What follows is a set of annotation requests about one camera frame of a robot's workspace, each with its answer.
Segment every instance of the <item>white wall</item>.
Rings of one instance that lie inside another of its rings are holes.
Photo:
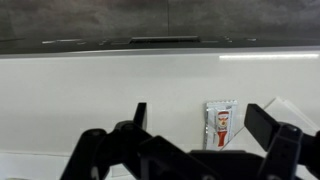
[[[3,56],[0,151],[69,155],[84,130],[110,132],[132,119],[140,101],[149,103],[148,131],[184,150],[202,148],[210,100],[236,99],[243,115],[247,103],[281,96],[320,125],[319,59],[219,61],[228,51],[168,52]]]

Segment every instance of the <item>gray wall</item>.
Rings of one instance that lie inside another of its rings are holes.
[[[0,0],[0,38],[318,38],[319,7],[319,0]]]

